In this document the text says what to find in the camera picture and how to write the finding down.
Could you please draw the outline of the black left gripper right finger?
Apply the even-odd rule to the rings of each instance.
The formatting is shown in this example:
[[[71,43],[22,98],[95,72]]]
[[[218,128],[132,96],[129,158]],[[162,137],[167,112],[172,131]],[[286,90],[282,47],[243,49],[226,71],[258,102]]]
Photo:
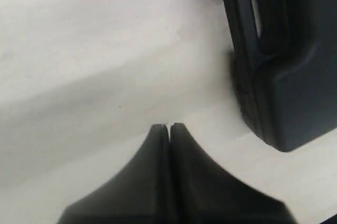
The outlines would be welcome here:
[[[217,164],[183,123],[171,126],[171,161],[182,223],[296,223],[287,206]]]

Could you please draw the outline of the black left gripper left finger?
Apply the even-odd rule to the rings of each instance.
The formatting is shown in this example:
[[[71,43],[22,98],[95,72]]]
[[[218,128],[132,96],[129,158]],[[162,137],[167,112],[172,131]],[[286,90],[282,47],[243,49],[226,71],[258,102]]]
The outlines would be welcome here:
[[[169,135],[151,126],[135,156],[111,180],[68,206],[59,223],[170,223]]]

